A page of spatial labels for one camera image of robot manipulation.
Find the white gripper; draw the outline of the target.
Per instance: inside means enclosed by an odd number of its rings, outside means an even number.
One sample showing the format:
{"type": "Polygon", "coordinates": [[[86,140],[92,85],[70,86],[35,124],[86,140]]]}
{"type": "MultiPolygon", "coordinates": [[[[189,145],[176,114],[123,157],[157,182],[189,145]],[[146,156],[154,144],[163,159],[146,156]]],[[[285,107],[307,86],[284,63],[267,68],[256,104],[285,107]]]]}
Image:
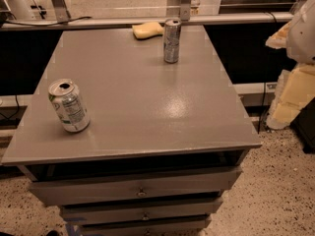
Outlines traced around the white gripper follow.
{"type": "Polygon", "coordinates": [[[307,0],[291,22],[269,36],[266,45],[286,48],[287,56],[297,63],[290,72],[282,70],[275,89],[266,124],[270,129],[287,127],[315,97],[315,0],[307,0]]]}

